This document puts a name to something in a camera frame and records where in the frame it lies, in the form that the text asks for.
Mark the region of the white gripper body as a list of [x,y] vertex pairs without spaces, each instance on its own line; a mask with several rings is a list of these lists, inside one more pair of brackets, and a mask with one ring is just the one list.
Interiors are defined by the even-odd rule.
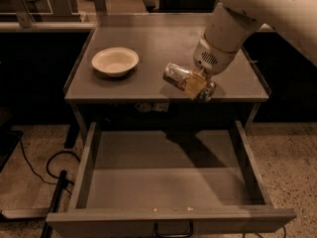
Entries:
[[201,37],[194,50],[193,59],[195,65],[205,69],[208,74],[219,74],[230,65],[236,54],[219,51]]

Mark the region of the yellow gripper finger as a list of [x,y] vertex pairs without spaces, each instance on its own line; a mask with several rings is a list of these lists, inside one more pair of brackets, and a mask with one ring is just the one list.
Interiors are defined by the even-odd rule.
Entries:
[[198,72],[191,71],[186,79],[184,93],[190,99],[195,99],[206,84],[207,80],[202,75]]

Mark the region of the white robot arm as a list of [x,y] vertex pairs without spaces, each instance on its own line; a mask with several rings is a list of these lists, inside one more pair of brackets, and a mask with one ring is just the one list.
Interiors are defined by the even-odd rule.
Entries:
[[186,80],[185,94],[194,99],[264,24],[317,64],[317,0],[218,0],[195,48],[196,69]]

